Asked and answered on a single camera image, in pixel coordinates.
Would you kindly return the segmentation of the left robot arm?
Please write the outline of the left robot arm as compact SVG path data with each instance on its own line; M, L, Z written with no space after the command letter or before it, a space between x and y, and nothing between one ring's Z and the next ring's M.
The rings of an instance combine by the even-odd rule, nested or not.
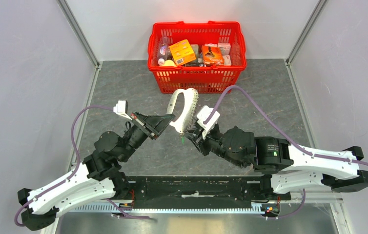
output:
M146 139L157 139L174 118L174 114L132 113L123 136L104 132L94 143L93 153L77 161L67 174L39 189L18 191L22 207L15 216L15 224L37 231L89 202L130 198L131 187L120 163L127 162Z

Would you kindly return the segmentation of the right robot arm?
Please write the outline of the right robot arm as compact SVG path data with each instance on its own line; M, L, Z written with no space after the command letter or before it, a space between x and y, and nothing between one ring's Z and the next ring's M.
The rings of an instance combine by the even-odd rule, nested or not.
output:
M236 126L224 134L218 125L209 133L195 126L184 136L204 156L213 153L235 166L252 166L262 173L259 194L264 199L313 186L328 186L336 193L368 187L368 171L357 164L363 158L360 147L339 152L295 147L286 139L256 137Z

